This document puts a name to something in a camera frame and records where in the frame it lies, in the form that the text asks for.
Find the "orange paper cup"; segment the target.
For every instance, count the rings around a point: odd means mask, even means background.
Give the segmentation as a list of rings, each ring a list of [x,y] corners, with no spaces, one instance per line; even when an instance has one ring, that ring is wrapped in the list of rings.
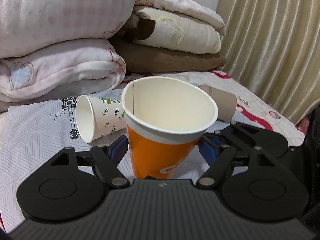
[[[121,104],[139,179],[169,179],[218,116],[216,102],[205,91],[163,76],[130,82]]]

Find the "white floral paper cup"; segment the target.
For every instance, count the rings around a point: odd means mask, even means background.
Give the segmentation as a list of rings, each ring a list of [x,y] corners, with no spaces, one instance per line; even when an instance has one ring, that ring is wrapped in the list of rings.
[[[119,100],[87,95],[77,99],[75,120],[80,137],[88,144],[126,127],[125,112]]]

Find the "pink beige cylindrical cup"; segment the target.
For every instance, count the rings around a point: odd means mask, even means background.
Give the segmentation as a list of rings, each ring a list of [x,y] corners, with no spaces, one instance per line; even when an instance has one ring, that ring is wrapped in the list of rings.
[[[205,91],[216,102],[218,107],[217,119],[224,122],[230,122],[236,111],[236,96],[207,85],[200,85],[199,88]]]

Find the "cartoon bear bed sheet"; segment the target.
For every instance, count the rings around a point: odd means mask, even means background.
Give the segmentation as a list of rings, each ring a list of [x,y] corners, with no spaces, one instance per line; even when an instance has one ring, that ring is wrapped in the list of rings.
[[[237,112],[234,120],[280,133],[287,139],[290,146],[301,145],[305,138],[304,133],[299,131],[290,120],[221,70],[171,72],[160,73],[159,75],[180,79],[196,86],[208,85],[234,94],[237,99]]]

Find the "grey blue patterned cloth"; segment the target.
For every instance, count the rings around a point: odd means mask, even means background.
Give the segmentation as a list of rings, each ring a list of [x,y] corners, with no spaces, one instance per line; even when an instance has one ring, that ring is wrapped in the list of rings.
[[[62,102],[59,99],[8,109],[1,133],[1,218],[7,233],[24,221],[16,200],[19,185],[62,148],[72,146],[76,151],[87,151],[91,147],[79,135],[71,138],[71,107],[62,109]],[[195,147],[172,178],[195,182],[208,167]],[[130,151],[118,169],[130,182],[135,179]]]

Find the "cream brown folded blanket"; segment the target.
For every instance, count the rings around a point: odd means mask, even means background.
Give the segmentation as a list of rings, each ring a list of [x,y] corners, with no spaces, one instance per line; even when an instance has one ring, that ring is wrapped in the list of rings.
[[[153,7],[135,6],[109,42],[133,73],[203,72],[227,62],[211,25]]]

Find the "beige pleated curtain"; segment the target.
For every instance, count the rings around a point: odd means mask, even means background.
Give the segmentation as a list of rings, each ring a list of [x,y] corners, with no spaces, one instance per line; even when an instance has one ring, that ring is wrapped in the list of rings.
[[[223,70],[293,123],[319,105],[319,0],[220,0]]]

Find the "pink checked folded quilt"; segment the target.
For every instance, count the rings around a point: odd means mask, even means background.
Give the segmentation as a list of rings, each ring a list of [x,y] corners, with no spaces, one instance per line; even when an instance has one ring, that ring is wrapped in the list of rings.
[[[221,16],[192,0],[1,0],[1,111],[116,88],[132,72],[109,38],[138,5],[225,34]]]

